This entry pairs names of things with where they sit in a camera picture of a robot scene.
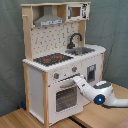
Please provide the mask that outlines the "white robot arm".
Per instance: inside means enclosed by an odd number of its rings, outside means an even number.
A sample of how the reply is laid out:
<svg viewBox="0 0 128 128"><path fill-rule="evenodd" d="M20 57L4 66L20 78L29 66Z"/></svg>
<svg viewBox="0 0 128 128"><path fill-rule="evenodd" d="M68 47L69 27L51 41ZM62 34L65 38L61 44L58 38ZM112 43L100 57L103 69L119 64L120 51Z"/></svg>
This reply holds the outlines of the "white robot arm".
<svg viewBox="0 0 128 128"><path fill-rule="evenodd" d="M94 86L91 86L81 76L75 76L73 80L81 95L90 102L105 108L128 108L128 99L117 99L111 83L99 81Z"/></svg>

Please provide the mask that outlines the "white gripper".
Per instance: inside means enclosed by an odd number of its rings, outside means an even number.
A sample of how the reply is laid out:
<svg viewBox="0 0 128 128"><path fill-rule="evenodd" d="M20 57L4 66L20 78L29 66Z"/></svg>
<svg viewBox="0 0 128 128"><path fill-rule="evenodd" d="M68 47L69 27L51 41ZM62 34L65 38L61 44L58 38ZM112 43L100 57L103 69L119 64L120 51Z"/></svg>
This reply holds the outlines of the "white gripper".
<svg viewBox="0 0 128 128"><path fill-rule="evenodd" d="M89 85L84 78L81 78L80 76L75 76L73 78L74 82L76 83L77 87L80 90L80 93L86 97L86 98L92 98L92 91L93 87Z"/></svg>

